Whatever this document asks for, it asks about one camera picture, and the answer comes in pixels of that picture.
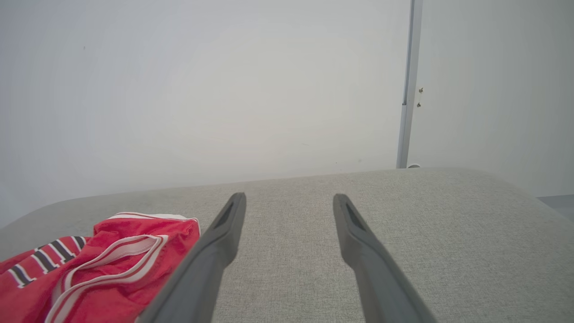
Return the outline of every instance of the white stripe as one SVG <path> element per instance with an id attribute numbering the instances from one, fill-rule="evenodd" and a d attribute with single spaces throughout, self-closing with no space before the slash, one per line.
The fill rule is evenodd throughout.
<path id="1" fill-rule="evenodd" d="M 24 282 L 20 280 L 20 278 L 18 278 L 18 275 L 16 275 L 16 272 L 14 270 L 12 270 L 12 268 L 8 269 L 8 272 L 12 274 L 12 277 L 14 277 L 14 279 L 16 280 L 16 282 L 18 283 L 18 288 L 24 288 Z"/>
<path id="2" fill-rule="evenodd" d="M 41 252 L 44 256 L 46 256 L 46 259 L 48 259 L 48 261 L 50 262 L 52 267 L 56 267 L 56 268 L 60 267 L 60 265 L 55 263 L 54 260 L 52 258 L 50 258 L 50 256 L 48 256 L 48 254 L 44 250 L 40 249 L 40 250 L 38 250 L 38 252 Z"/>
<path id="3" fill-rule="evenodd" d="M 113 284 L 113 283 L 131 283 L 135 282 L 141 278 L 143 278 L 149 270 L 153 267 L 157 256 L 160 254 L 160 250 L 168 241 L 168 236 L 160 235 L 160 236 L 149 236 L 152 238 L 156 238 L 156 242 L 154 243 L 153 247 L 150 251 L 148 251 L 142 259 L 138 261 L 138 263 L 129 269 L 126 272 L 123 272 L 118 275 L 105 275 L 100 276 L 94 279 L 91 279 L 87 282 L 77 284 L 73 288 L 64 292 L 56 301 L 54 306 L 51 308 L 48 316 L 46 317 L 46 322 L 63 322 L 65 321 L 66 317 L 68 316 L 69 312 L 72 310 L 75 302 L 81 296 L 81 294 L 88 289 L 89 287 L 103 285 L 103 284 Z M 124 278 L 132 273 L 136 272 L 134 275 Z M 64 298 L 69 295 L 69 298 L 64 302 Z M 61 310 L 56 314 L 56 310 L 62 303 L 64 302 Z"/>
<path id="4" fill-rule="evenodd" d="M 52 245 L 52 243 L 49 243 L 48 245 L 52 248 L 52 250 L 54 250 L 54 252 L 55 252 L 58 256 L 60 256 L 60 262 L 61 262 L 62 264 L 65 264 L 65 261 L 64 261 L 64 260 L 65 260 L 66 258 L 64 258 L 64 255 L 62 255 L 62 254 L 58 251 L 58 249 L 56 249 L 56 247 L 54 247 L 54 246 Z"/>
<path id="5" fill-rule="evenodd" d="M 76 244 L 76 248 L 77 248 L 78 253 L 82 252 L 82 249 L 80 248 L 80 244 L 77 243 L 76 237 L 70 237 L 70 238 L 72 238 L 73 243 Z"/>
<path id="6" fill-rule="evenodd" d="M 60 245 L 64 248 L 64 250 L 66 250 L 66 252 L 68 252 L 68 254 L 72 255 L 72 257 L 75 257 L 76 254 L 71 252 L 68 247 L 60 240 L 60 239 L 56 239 L 56 241 L 58 241 L 60 243 Z"/>
<path id="7" fill-rule="evenodd" d="M 34 280 L 36 280 L 36 277 L 34 278 L 30 278 L 30 276 L 28 276 L 28 273 L 26 272 L 26 270 L 19 264 L 14 265 L 14 267 L 18 267 L 18 269 L 20 269 L 20 271 L 22 271 L 22 274 L 24 275 L 24 277 L 29 281 L 29 282 L 33 282 Z"/>
<path id="8" fill-rule="evenodd" d="M 44 264 L 42 264 L 42 262 L 38 259 L 38 257 L 36 257 L 35 255 L 32 255 L 32 258 L 34 258 L 34 260 L 38 263 L 38 265 L 40 266 L 40 268 L 42 268 L 42 271 L 44 272 L 44 275 L 48 273 L 48 269 L 46 267 L 44 267 Z"/>

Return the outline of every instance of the red clothing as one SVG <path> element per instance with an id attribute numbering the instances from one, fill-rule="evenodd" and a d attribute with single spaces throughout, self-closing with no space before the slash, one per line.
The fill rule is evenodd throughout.
<path id="1" fill-rule="evenodd" d="M 118 213 L 0 263 L 0 322 L 133 322 L 199 239 L 197 219 Z"/>

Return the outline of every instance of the gray fabric sofa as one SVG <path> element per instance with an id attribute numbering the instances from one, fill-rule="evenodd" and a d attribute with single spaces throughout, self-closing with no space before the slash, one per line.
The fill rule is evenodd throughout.
<path id="1" fill-rule="evenodd" d="M 439 321 L 574 320 L 574 222 L 495 176 L 419 168 L 103 195 L 59 202 L 0 230 L 0 257 L 90 236 L 117 212 L 197 217 L 247 196 L 239 252 L 214 321 L 362 321 L 332 199 L 347 194 Z"/>

